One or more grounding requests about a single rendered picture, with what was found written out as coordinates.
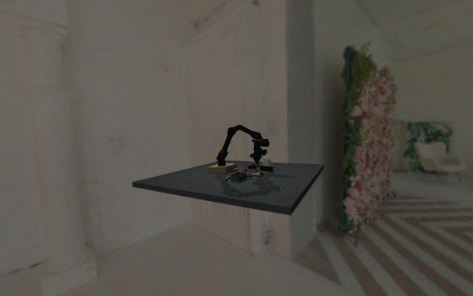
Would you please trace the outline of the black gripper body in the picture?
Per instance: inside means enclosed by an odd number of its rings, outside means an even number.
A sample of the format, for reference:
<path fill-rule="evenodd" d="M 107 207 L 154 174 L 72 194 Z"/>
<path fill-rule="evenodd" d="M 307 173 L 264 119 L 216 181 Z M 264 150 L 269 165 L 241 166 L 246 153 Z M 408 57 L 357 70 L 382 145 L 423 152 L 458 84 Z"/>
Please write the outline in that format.
<path fill-rule="evenodd" d="M 261 147 L 254 147 L 254 148 L 253 148 L 253 149 L 254 149 L 254 153 L 253 153 L 253 154 L 250 154 L 250 158 L 257 158 L 257 157 L 263 155 L 263 154 L 261 154 L 261 153 L 258 153 L 259 148 L 261 149 Z"/>

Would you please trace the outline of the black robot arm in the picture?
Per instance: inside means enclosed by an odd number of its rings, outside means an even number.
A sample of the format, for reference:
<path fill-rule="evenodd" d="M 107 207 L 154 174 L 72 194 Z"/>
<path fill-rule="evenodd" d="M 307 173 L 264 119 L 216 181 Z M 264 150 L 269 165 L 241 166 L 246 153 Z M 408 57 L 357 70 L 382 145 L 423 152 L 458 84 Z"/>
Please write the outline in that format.
<path fill-rule="evenodd" d="M 228 136 L 225 140 L 223 148 L 220 150 L 220 152 L 219 152 L 219 154 L 216 158 L 217 161 L 218 161 L 218 166 L 225 166 L 226 165 L 225 164 L 225 157 L 228 154 L 228 152 L 227 152 L 228 146 L 231 142 L 232 137 L 235 135 L 236 131 L 238 131 L 238 130 L 241 130 L 241 131 L 249 134 L 252 138 L 254 138 L 252 141 L 254 141 L 254 146 L 255 147 L 260 147 L 260 146 L 268 147 L 269 144 L 270 144 L 268 139 L 263 139 L 263 137 L 261 137 L 261 133 L 249 130 L 248 128 L 243 127 L 242 125 L 237 125 L 235 127 L 229 127 L 228 132 L 227 132 Z M 257 139 L 257 140 L 255 140 L 255 139 Z M 259 148 L 258 153 L 266 155 L 267 150 Z"/>

